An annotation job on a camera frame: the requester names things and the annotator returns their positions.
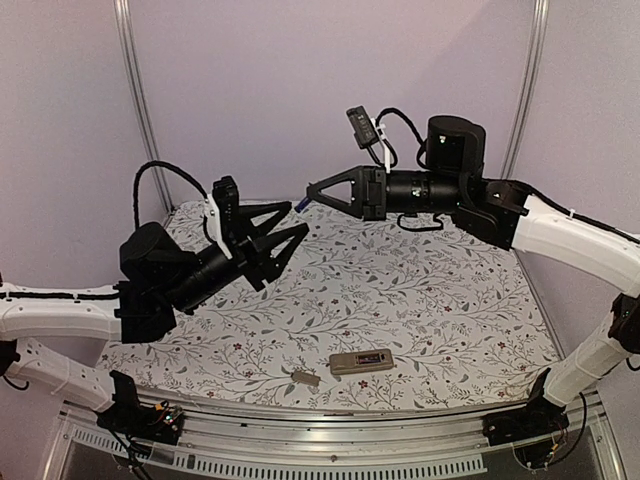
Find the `dark battery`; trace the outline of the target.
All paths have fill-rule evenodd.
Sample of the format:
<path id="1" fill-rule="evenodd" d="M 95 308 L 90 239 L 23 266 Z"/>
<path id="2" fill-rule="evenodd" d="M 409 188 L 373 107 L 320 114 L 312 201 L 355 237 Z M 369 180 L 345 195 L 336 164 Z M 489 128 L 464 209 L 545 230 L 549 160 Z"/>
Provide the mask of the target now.
<path id="1" fill-rule="evenodd" d="M 310 202 L 311 202 L 311 200 L 308 197 L 305 197 L 305 198 L 303 198 L 302 200 L 300 200 L 298 202 L 298 204 L 295 206 L 294 210 L 297 213 L 300 213 L 300 212 L 304 211 L 307 208 L 307 206 L 309 205 Z"/>
<path id="2" fill-rule="evenodd" d="M 379 354 L 366 354 L 366 355 L 358 355 L 357 361 L 359 364 L 376 364 L 382 361 L 382 358 Z"/>

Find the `remote battery cover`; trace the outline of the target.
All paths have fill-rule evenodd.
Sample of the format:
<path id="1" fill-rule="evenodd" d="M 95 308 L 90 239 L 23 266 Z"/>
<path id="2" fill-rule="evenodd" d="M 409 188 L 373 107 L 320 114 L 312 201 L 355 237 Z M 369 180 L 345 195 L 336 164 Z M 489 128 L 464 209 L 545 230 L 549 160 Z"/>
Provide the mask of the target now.
<path id="1" fill-rule="evenodd" d="M 305 371 L 296 370 L 291 374 L 291 379 L 294 382 L 302 383 L 312 387 L 318 387 L 320 384 L 320 377 Z"/>

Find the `white remote control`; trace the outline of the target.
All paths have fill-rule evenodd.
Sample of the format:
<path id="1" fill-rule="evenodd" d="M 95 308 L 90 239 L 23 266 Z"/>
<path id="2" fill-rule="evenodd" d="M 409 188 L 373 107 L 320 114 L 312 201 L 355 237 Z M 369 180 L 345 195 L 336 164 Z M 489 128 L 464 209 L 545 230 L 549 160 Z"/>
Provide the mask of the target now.
<path id="1" fill-rule="evenodd" d="M 329 356 L 333 375 L 354 375 L 390 370 L 395 366 L 389 349 L 336 353 Z"/>

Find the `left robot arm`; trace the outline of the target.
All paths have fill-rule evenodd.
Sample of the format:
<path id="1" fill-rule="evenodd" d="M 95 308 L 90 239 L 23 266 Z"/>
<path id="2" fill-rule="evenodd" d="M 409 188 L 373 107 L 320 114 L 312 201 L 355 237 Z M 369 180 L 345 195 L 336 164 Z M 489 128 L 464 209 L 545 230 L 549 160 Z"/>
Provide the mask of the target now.
<path id="1" fill-rule="evenodd" d="M 134 380 L 83 365 L 44 347 L 42 337 L 84 337 L 122 344 L 153 343 L 239 278 L 260 291 L 278 279 L 309 232 L 301 223 L 278 225 L 288 202 L 219 207 L 214 240 L 200 252 L 182 249 L 157 222 L 132 233 L 120 248 L 125 280 L 71 291 L 1 286 L 1 375 L 38 381 L 54 393 L 106 416 L 128 434 L 148 426 Z"/>

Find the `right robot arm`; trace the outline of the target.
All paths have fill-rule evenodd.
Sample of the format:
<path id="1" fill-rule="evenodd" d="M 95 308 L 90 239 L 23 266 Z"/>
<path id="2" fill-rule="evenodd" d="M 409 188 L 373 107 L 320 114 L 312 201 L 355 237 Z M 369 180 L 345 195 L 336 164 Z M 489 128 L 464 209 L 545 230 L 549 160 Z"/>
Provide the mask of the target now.
<path id="1" fill-rule="evenodd" d="M 611 314 L 565 359 L 547 367 L 527 403 L 483 419 L 491 444 L 567 427 L 566 406 L 639 351 L 639 239 L 556 204 L 529 184 L 486 179 L 484 128 L 457 116 L 428 120 L 420 170 L 358 166 L 311 184 L 307 197 L 364 221 L 390 213 L 445 214 L 459 229 L 504 250 L 542 255 L 619 290 Z"/>

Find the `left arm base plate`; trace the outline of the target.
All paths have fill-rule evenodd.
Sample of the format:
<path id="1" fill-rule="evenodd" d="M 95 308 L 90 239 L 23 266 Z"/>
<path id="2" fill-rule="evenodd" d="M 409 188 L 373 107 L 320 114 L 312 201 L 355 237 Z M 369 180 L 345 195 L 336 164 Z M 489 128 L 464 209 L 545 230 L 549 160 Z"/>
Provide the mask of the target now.
<path id="1" fill-rule="evenodd" d="M 97 425 L 128 438 L 176 445 L 183 431 L 185 416 L 178 405 L 162 401 L 153 406 L 127 406 L 116 403 L 97 413 Z"/>

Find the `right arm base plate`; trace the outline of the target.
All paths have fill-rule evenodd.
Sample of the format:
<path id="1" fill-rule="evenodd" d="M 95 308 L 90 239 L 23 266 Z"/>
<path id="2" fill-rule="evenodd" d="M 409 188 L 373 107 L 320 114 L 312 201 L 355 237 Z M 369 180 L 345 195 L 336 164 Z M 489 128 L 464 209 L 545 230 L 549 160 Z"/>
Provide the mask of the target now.
<path id="1" fill-rule="evenodd" d="M 482 418 L 482 434 L 491 446 L 517 442 L 560 431 L 569 426 L 564 408 L 532 407 L 487 414 Z"/>

